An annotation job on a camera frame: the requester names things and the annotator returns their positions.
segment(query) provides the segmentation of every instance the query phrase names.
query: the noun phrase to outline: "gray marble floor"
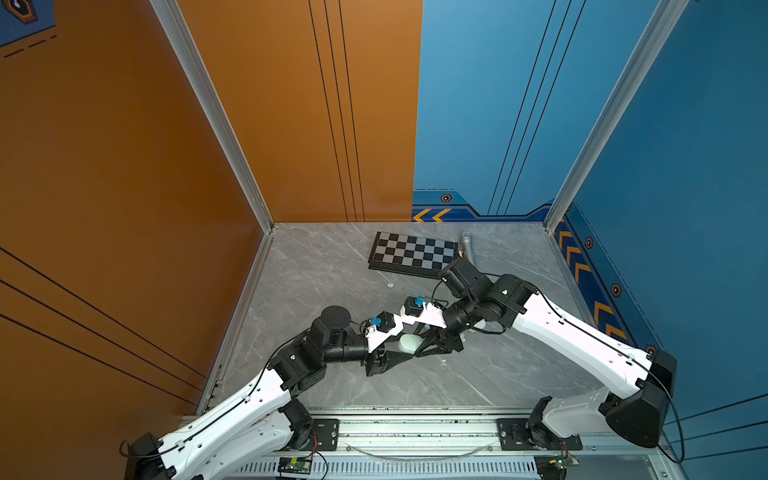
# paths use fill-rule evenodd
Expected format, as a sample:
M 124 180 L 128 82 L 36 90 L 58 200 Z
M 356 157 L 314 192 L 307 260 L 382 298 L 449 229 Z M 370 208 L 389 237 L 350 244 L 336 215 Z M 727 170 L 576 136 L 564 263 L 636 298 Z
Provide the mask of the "gray marble floor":
M 328 305 L 361 321 L 397 311 L 409 295 L 432 292 L 434 280 L 369 270 L 376 231 L 457 241 L 472 234 L 481 271 L 513 273 L 578 314 L 558 259 L 536 223 L 282 223 L 226 368 L 220 398 L 253 378 L 283 341 L 310 326 Z M 441 286 L 438 298 L 452 299 Z M 467 332 L 465 349 L 410 360 L 366 378 L 358 363 L 329 365 L 326 378 L 304 392 L 308 407 L 532 407 L 542 396 L 572 396 L 599 388 L 581 367 L 543 343 L 509 330 Z

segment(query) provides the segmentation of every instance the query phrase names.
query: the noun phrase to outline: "blue wall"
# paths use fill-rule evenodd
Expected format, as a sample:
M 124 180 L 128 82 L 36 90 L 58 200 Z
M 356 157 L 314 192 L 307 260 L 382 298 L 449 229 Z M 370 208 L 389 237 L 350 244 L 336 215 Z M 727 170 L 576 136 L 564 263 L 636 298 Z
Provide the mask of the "blue wall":
M 656 4 L 425 0 L 414 189 L 481 215 L 551 201 Z
M 767 25 L 761 0 L 690 2 L 575 201 L 677 357 L 683 417 L 768 393 Z M 768 445 L 768 424 L 707 435 L 766 412 L 685 420 L 688 475 L 765 478 L 766 450 L 695 457 Z

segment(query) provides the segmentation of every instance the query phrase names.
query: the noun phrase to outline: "metal cylinder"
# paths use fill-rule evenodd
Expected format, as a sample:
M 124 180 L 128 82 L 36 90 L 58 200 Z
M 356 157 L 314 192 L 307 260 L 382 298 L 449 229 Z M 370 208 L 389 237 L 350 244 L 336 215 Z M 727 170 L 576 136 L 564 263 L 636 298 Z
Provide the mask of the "metal cylinder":
M 458 249 L 462 253 L 462 257 L 475 265 L 475 251 L 472 249 L 472 236 L 469 235 L 469 232 L 462 232 L 462 238 L 458 241 Z

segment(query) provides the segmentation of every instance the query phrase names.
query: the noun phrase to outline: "small white object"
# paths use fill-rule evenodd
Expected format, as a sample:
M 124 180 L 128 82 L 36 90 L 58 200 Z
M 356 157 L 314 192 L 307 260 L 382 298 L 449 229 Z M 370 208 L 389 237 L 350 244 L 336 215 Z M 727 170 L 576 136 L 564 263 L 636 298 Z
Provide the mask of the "small white object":
M 413 353 L 416 351 L 416 349 L 419 348 L 419 345 L 421 344 L 422 337 L 406 333 L 405 335 L 400 336 L 400 340 L 397 342 L 397 347 L 401 352 L 410 353 L 413 355 Z

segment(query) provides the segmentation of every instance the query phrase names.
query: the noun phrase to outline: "checkered pattern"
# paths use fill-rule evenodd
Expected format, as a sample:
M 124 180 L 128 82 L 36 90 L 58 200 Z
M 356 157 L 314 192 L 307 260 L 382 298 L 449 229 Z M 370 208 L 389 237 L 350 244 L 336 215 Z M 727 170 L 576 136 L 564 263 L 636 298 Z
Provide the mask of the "checkered pattern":
M 440 271 L 454 260 L 457 250 L 454 242 L 381 232 L 373 261 Z

